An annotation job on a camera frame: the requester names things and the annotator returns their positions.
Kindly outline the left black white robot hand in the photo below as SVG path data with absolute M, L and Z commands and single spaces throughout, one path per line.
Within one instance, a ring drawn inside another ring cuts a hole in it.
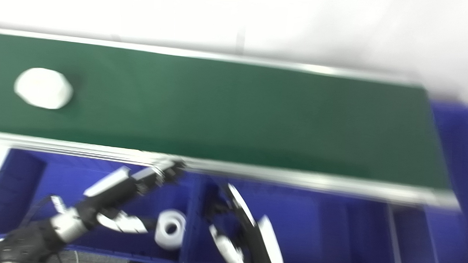
M 164 160 L 131 174 L 121 167 L 85 190 L 84 200 L 75 205 L 87 230 L 96 226 L 126 234 L 144 234 L 155 230 L 157 219 L 127 215 L 120 208 L 165 184 L 174 184 L 183 175 L 185 163 Z

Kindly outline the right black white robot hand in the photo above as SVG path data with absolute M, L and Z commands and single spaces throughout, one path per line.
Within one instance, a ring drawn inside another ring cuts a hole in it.
M 226 263 L 284 263 L 275 230 L 267 215 L 256 220 L 237 188 L 214 186 L 205 205 L 209 233 Z M 237 238 L 231 238 L 215 221 L 221 214 L 233 214 L 238 221 Z

